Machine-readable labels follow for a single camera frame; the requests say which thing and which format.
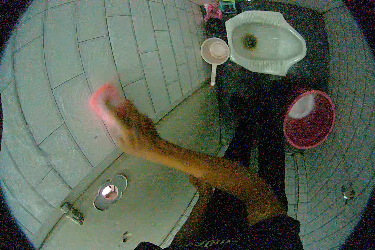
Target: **white plastic ladle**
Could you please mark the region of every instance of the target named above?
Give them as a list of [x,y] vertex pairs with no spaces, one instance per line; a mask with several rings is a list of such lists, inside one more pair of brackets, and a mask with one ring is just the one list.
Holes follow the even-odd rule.
[[210,85],[214,86],[217,65],[221,65],[228,60],[230,49],[224,40],[211,37],[201,45],[200,52],[203,59],[212,65]]

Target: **red plastic bucket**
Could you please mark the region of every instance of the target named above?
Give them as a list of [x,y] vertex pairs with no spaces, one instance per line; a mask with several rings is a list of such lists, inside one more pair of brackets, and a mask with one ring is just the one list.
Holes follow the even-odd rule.
[[[310,103],[302,110],[304,117],[293,112],[297,111],[299,100],[300,103],[302,100]],[[295,148],[313,148],[325,141],[334,123],[335,107],[327,94],[319,90],[299,90],[295,91],[293,101],[285,114],[284,135]]]

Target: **door latch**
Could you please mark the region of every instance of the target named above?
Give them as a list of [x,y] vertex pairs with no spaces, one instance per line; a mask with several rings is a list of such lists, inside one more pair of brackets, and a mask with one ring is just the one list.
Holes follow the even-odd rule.
[[76,210],[73,206],[70,205],[68,202],[64,202],[61,205],[61,212],[65,213],[65,217],[72,220],[75,223],[78,223],[79,225],[84,224],[84,215]]

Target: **forearm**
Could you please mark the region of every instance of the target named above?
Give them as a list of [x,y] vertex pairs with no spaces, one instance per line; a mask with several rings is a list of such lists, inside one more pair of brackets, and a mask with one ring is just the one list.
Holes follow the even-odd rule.
[[196,153],[164,140],[147,159],[198,177],[244,202],[276,200],[263,179],[227,159]]
[[202,236],[203,227],[201,226],[201,223],[205,218],[205,213],[207,212],[207,205],[209,201],[209,197],[199,198],[199,200],[193,207],[189,218],[175,235],[174,240],[172,241],[172,245],[183,244],[189,239],[197,240]]

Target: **blurred hand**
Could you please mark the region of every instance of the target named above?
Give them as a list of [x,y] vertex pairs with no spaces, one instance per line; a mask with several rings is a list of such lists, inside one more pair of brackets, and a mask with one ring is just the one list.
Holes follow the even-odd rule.
[[158,146],[161,138],[153,121],[140,113],[131,101],[119,106],[106,102],[105,106],[111,120],[110,126],[117,135],[115,139],[125,153],[145,158]]
[[210,198],[213,194],[213,187],[199,178],[189,176],[189,181],[199,192],[200,198]]

